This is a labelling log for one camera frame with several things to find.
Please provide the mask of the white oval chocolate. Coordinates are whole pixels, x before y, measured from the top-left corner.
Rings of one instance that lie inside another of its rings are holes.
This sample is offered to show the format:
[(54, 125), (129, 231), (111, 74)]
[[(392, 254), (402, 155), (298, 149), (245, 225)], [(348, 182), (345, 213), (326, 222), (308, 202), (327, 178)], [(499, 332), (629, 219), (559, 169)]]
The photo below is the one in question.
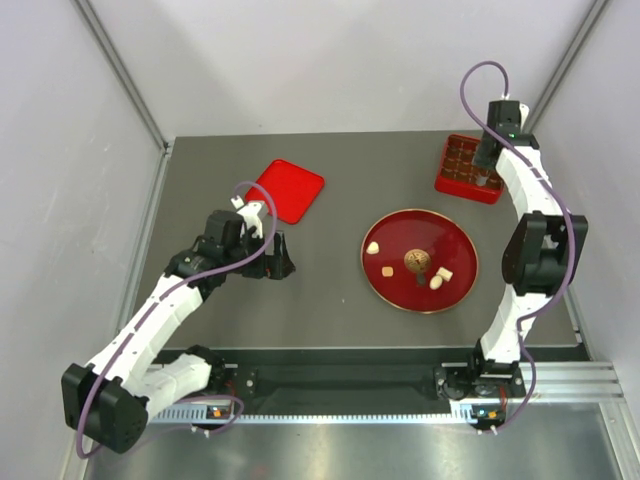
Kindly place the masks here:
[(437, 290), (442, 286), (443, 282), (444, 280), (440, 276), (434, 276), (430, 280), (429, 287), (432, 290)]

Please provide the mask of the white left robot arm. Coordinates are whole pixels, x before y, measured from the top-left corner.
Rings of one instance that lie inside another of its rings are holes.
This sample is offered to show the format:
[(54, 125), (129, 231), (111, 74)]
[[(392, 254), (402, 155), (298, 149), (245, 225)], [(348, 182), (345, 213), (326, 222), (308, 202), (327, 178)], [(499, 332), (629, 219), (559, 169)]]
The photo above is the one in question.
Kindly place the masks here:
[(203, 234), (174, 255), (143, 306), (86, 364), (61, 378), (64, 419), (76, 442), (90, 438), (114, 453), (129, 451), (148, 423), (193, 394), (216, 396), (226, 387), (223, 358), (195, 345), (158, 371), (149, 368), (184, 321), (228, 275), (282, 280), (295, 266), (283, 233), (265, 233), (262, 201), (239, 203), (209, 215)]

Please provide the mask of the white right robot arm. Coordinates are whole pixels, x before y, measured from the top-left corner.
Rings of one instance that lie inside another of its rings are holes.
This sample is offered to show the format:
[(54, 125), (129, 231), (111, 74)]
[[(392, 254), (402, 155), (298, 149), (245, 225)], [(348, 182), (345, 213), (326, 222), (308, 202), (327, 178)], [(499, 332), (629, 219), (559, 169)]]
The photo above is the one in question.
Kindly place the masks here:
[(588, 232), (583, 215), (567, 224), (541, 161), (539, 143), (522, 126), (528, 107), (516, 100), (489, 103), (487, 126), (473, 164), (497, 173), (518, 217), (503, 253), (506, 284), (496, 316), (477, 342), (466, 374), (469, 388), (487, 396), (515, 379), (524, 341), (540, 311), (571, 283)]

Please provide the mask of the metal serving tongs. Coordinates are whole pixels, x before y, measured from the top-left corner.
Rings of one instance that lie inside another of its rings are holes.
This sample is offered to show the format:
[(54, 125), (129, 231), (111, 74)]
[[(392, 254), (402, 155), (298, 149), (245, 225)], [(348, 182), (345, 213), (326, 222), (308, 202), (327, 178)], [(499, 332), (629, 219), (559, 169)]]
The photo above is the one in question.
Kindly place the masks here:
[(490, 177), (491, 171), (485, 168), (479, 168), (475, 176), (475, 184), (484, 187)]

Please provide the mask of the red rectangular lid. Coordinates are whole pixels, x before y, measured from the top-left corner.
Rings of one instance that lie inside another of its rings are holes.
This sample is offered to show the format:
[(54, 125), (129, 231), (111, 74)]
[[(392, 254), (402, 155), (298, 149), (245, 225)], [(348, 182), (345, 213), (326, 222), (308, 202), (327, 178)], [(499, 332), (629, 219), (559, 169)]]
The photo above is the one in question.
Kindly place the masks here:
[(299, 223), (325, 186), (325, 179), (285, 159), (273, 160), (256, 183), (272, 197), (277, 218), (286, 224)]

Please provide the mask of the white heart chocolate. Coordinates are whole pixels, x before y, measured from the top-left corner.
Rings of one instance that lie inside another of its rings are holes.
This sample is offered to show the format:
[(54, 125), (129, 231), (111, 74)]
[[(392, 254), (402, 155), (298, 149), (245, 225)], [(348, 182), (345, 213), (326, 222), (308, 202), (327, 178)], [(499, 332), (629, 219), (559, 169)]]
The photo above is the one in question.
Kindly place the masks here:
[(379, 245), (378, 245), (378, 243), (377, 243), (377, 242), (375, 242), (375, 241), (372, 241), (372, 242), (368, 245), (368, 247), (367, 247), (366, 251), (367, 251), (369, 254), (376, 254), (376, 253), (378, 253), (378, 252), (379, 252)]

